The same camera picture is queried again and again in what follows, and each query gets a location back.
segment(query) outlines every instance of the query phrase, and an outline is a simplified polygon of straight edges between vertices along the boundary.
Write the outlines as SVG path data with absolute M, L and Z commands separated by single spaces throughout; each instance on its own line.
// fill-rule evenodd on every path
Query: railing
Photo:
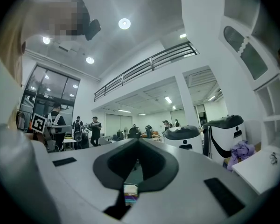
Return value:
M 163 50 L 129 68 L 95 92 L 94 102 L 117 87 L 123 86 L 127 82 L 135 79 L 137 76 L 140 76 L 146 72 L 154 71 L 157 67 L 166 65 L 166 63 L 171 63 L 173 60 L 178 58 L 186 58 L 191 55 L 197 55 L 197 51 L 193 49 L 193 47 L 190 45 L 190 42 L 184 42 Z

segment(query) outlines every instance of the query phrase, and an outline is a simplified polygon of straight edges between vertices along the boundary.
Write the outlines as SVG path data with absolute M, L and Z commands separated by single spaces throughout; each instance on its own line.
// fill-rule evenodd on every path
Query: purple cloth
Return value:
M 245 160 L 255 153 L 253 144 L 248 144 L 247 140 L 238 142 L 231 148 L 231 158 L 229 159 L 227 170 L 232 171 L 232 165 L 238 163 L 238 158 Z

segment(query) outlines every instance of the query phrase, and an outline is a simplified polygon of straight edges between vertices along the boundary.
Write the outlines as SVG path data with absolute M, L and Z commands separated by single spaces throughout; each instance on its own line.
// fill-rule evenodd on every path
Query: fluorescent light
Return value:
M 165 100 L 167 100 L 168 103 L 172 103 L 172 101 L 169 97 L 165 97 Z
M 130 111 L 125 111 L 125 110 L 118 110 L 118 111 L 130 113 Z
M 88 64 L 93 64 L 94 63 L 94 59 L 92 57 L 88 57 L 88 58 L 86 58 L 86 62 Z
M 213 96 L 212 98 L 209 99 L 209 101 L 211 101 L 215 96 Z
M 131 21 L 127 18 L 122 18 L 119 20 L 118 25 L 121 29 L 128 29 L 131 26 Z
M 184 55 L 183 57 L 186 58 L 186 57 L 193 56 L 193 55 L 195 55 L 195 53 L 186 54 L 186 55 Z
M 43 37 L 42 38 L 42 41 L 43 41 L 43 43 L 45 43 L 45 44 L 49 44 L 50 43 L 50 38 L 48 38 L 48 37 Z

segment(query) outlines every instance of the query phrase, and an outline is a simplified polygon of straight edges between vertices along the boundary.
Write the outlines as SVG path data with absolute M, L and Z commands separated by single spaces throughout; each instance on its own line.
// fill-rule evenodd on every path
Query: white ceiling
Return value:
M 186 83 L 191 94 L 193 105 L 200 105 L 212 96 L 216 96 L 213 100 L 222 96 L 216 78 L 210 68 L 207 66 L 203 70 L 191 71 L 192 73 L 184 74 Z M 169 97 L 172 101 L 169 104 L 165 97 Z M 182 98 L 176 83 L 175 77 L 171 77 L 153 85 L 140 89 L 133 94 L 129 94 L 124 98 L 110 102 L 101 107 L 106 111 L 126 110 L 133 114 L 152 114 L 163 111 L 171 111 L 172 106 L 176 109 L 182 109 Z
M 129 51 L 137 52 L 148 40 L 159 40 L 183 27 L 181 0 L 83 1 L 91 20 L 98 19 L 102 27 L 91 41 L 80 36 L 75 42 L 62 44 L 71 48 L 67 53 L 58 48 L 59 44 L 56 43 L 59 41 L 45 45 L 40 36 L 34 36 L 27 41 L 27 49 L 99 77 L 117 60 L 130 56 Z M 131 21 L 128 30 L 119 28 L 121 18 Z M 85 61 L 88 56 L 94 58 L 94 64 L 89 65 Z

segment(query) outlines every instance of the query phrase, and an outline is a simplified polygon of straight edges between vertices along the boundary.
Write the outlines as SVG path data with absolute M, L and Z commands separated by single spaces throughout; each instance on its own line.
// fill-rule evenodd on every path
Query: white robot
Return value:
M 203 154 L 213 161 L 223 164 L 231 156 L 230 148 L 246 139 L 244 121 L 239 115 L 212 120 L 203 126 Z
M 195 126 L 181 126 L 167 129 L 164 132 L 165 144 L 203 153 L 200 132 Z

